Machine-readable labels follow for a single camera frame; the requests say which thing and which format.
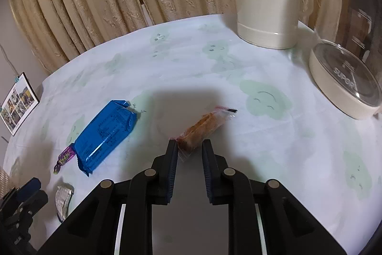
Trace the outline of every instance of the white tablecloth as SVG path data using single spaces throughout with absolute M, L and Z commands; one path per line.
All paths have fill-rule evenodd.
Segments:
M 241 40 L 233 17 L 204 16 L 138 30 L 82 54 L 43 82 L 41 103 L 12 137 L 4 169 L 21 185 L 38 177 L 49 203 L 30 233 L 40 247 L 59 226 L 57 185 L 75 188 L 72 211 L 103 179 L 131 179 L 165 153 L 168 139 L 216 105 L 238 109 L 211 136 L 216 154 L 250 179 L 280 180 L 349 255 L 382 218 L 382 122 L 343 114 L 307 65 L 313 32 L 271 50 Z M 142 112 L 131 135 L 87 177 L 57 156 L 110 100 Z M 228 208 L 208 202 L 200 152 L 176 171 L 173 199 L 153 207 L 154 254 L 226 254 Z

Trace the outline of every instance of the purple candy wrapper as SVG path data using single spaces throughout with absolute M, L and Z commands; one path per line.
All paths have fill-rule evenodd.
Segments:
M 59 156 L 58 156 L 58 161 L 56 165 L 54 166 L 53 173 L 58 174 L 61 166 L 67 163 L 70 159 L 72 159 L 75 155 L 76 152 L 73 150 L 73 143 L 70 144 Z

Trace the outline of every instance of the photo collage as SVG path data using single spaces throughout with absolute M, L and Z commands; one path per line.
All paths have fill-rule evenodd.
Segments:
M 1 118 L 12 135 L 37 103 L 36 96 L 22 74 L 1 106 Z

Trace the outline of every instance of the glass lid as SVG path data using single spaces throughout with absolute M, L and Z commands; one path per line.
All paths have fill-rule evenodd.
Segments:
M 382 102 L 379 84 L 366 65 L 355 55 L 332 42 L 321 42 L 313 53 L 327 72 L 351 95 L 368 106 Z

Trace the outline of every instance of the wicker basket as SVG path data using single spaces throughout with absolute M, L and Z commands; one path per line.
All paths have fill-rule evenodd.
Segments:
M 13 188 L 13 183 L 9 175 L 0 167 L 0 199 L 3 198 L 8 191 Z

